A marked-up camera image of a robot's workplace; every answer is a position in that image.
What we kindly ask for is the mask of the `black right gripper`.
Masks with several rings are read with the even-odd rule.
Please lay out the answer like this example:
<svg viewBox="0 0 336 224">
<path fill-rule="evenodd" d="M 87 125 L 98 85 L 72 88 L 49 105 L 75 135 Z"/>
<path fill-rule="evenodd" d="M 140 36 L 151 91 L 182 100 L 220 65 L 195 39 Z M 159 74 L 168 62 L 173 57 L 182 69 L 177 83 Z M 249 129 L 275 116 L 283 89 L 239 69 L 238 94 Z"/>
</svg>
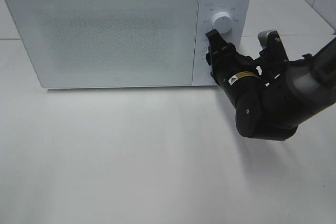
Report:
<svg viewBox="0 0 336 224">
<path fill-rule="evenodd" d="M 220 86 L 231 104 L 237 107 L 238 100 L 245 93 L 260 93 L 284 72 L 288 61 L 285 48 L 279 36 L 277 42 L 259 52 L 259 57 L 240 54 L 236 47 L 227 42 L 217 29 L 205 34 L 209 47 L 205 55 L 210 76 Z"/>
</svg>

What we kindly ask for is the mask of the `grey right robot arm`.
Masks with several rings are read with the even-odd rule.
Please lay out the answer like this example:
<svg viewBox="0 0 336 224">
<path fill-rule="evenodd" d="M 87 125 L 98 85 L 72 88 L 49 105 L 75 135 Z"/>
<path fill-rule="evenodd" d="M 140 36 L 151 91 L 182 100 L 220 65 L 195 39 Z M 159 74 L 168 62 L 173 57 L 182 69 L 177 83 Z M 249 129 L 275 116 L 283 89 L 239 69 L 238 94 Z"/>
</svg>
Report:
<svg viewBox="0 0 336 224">
<path fill-rule="evenodd" d="M 334 40 L 291 61 L 276 30 L 258 34 L 262 50 L 256 59 L 240 54 L 216 29 L 206 37 L 211 77 L 233 105 L 241 136 L 284 141 L 335 104 Z"/>
</svg>

